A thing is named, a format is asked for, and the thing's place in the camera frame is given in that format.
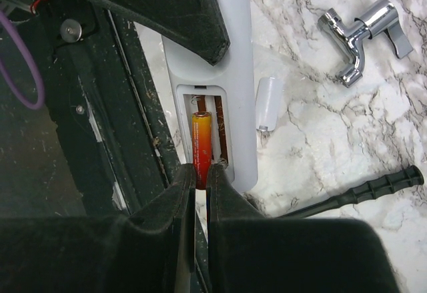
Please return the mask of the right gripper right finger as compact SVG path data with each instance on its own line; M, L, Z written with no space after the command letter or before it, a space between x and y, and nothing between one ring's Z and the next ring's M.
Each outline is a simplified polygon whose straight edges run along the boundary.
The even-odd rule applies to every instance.
M214 292L398 292L380 238L365 222L267 218L207 175L209 275Z

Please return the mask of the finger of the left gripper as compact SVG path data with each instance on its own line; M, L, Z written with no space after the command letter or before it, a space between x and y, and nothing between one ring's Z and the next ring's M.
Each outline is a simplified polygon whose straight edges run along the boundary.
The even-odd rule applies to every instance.
M230 46L218 0L88 1L160 33L210 65L217 65Z

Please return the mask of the red battery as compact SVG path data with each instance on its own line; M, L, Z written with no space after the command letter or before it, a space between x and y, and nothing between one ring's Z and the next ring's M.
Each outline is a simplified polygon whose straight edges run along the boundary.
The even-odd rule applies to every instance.
M191 116L191 140L193 166L196 172L196 188L205 190L207 173L212 161L211 113L198 111Z

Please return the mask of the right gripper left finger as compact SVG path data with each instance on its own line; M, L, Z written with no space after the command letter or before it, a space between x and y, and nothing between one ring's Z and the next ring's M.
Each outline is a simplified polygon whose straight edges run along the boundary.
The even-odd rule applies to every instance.
M189 292L195 170L131 216L1 221L2 292Z

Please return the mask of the white remote control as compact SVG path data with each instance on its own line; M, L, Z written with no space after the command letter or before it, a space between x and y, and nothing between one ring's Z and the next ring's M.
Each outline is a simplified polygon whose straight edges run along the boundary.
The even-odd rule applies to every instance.
M196 96L207 97L210 111L214 97L222 101L227 154L226 173L238 192L251 190L258 181L256 108L250 0L218 0L230 47L215 66L164 37L163 49L183 151L192 161L191 113Z

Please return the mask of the white battery cover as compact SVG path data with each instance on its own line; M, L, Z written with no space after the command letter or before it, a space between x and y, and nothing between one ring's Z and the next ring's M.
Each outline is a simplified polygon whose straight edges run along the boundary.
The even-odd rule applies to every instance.
M275 77L263 77L256 93L256 129L274 131L278 122L284 83Z

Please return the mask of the black hammer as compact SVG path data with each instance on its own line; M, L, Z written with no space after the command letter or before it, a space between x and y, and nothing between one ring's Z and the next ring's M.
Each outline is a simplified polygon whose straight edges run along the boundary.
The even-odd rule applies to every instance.
M413 186L422 186L424 176L416 166L409 166L393 174L387 174L376 180L367 181L359 186L350 188L342 194L332 196L323 202L313 204L306 208L287 213L280 218L307 218L335 210L346 205L360 204L362 202L377 200L400 190Z

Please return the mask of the chrome faucet tap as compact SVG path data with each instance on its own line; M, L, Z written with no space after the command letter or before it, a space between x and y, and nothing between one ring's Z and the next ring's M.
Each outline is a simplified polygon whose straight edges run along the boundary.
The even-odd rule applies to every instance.
M366 58L364 42L385 33L398 59L413 51L404 34L396 6L389 0L377 0L351 26L342 22L335 9L327 10L318 19L318 27L327 33L348 58L348 64L337 74L337 79L351 87L363 77Z

